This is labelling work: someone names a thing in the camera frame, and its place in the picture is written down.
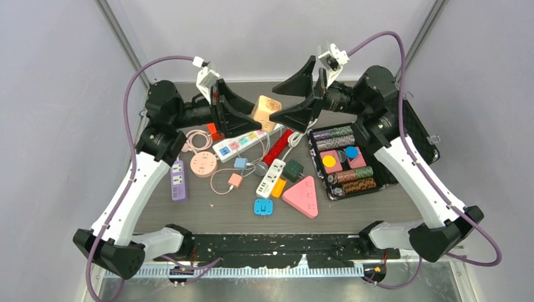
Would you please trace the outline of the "beige cube adapter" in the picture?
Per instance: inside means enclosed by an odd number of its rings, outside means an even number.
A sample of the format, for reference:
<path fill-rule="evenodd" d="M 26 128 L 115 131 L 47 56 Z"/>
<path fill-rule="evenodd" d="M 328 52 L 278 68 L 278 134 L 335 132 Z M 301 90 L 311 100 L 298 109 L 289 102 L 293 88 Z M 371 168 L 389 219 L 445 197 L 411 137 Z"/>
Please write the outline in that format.
<path fill-rule="evenodd" d="M 261 123 L 261 129 L 263 131 L 271 132 L 273 131 L 276 123 L 270 121 L 270 115 L 280 111 L 281 109 L 281 102 L 267 96 L 260 95 L 251 113 L 251 118 L 254 121 Z"/>

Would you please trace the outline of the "white multicolour power strip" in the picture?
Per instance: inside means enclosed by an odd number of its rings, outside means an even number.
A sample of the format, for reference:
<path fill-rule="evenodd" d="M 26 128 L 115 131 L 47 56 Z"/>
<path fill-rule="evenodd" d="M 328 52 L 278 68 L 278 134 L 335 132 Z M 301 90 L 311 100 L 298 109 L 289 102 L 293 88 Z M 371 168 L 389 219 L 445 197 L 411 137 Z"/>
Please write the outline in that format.
<path fill-rule="evenodd" d="M 262 142 L 268 135 L 281 130 L 283 126 L 276 124 L 271 132 L 255 130 L 235 138 L 226 138 L 212 145 L 212 150 L 221 163 L 226 163 L 242 154 L 257 143 Z"/>

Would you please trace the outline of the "dark green cube adapter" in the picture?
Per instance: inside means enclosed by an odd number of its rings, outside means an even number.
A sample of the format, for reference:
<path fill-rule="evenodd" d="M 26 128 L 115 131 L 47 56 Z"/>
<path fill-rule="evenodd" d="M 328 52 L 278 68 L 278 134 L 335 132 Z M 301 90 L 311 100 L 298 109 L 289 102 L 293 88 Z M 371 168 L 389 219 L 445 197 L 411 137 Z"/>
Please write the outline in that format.
<path fill-rule="evenodd" d="M 290 182 L 298 182 L 303 176 L 304 167 L 294 159 L 290 159 L 283 168 L 282 176 Z"/>

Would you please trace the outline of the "purple power strip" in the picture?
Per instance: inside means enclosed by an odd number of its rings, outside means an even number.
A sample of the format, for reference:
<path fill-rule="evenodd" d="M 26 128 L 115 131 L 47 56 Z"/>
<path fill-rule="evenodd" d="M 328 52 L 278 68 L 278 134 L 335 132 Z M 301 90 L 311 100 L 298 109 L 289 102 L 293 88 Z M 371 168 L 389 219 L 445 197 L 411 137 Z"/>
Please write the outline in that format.
<path fill-rule="evenodd" d="M 182 160 L 176 160 L 170 168 L 171 178 L 171 199 L 174 202 L 182 203 L 188 200 L 186 185 L 186 171 Z"/>

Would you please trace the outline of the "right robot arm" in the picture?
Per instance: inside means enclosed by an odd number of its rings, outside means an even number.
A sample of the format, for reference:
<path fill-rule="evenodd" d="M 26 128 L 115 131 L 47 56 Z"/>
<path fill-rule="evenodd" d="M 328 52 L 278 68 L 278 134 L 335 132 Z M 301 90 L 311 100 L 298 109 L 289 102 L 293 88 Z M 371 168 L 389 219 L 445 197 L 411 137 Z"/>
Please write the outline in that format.
<path fill-rule="evenodd" d="M 374 65 L 356 84 L 328 83 L 326 69 L 313 78 L 316 57 L 289 79 L 273 88 L 275 94 L 301 97 L 293 105 L 271 115 L 271 121 L 303 133 L 322 110 L 356 116 L 351 124 L 353 137 L 361 151 L 379 172 L 387 171 L 412 199 L 421 220 L 405 223 L 376 221 L 360 234 L 360 252 L 376 258 L 384 249 L 409 249 L 429 262 L 449 255 L 482 221 L 477 206 L 466 206 L 439 180 L 424 159 L 429 143 L 422 150 L 405 129 L 402 94 L 391 71 Z"/>

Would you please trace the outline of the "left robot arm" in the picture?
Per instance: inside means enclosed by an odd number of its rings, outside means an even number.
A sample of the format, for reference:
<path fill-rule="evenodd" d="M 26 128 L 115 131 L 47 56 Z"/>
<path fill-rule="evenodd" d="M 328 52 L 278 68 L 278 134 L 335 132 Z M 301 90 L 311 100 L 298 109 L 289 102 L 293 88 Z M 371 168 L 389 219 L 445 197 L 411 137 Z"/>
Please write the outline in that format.
<path fill-rule="evenodd" d="M 217 79 L 206 95 L 199 94 L 189 102 L 173 82 L 155 82 L 145 107 L 149 124 L 134 147 L 129 171 L 92 227 L 77 230 L 73 237 L 90 264 L 124 280 L 134 277 L 148 260 L 168 254 L 186 260 L 192 255 L 191 232 L 175 224 L 134 234 L 150 196 L 187 141 L 183 129 L 213 123 L 226 138 L 261 129 L 261 123 L 251 118 L 254 103 L 238 96 L 223 79 Z"/>

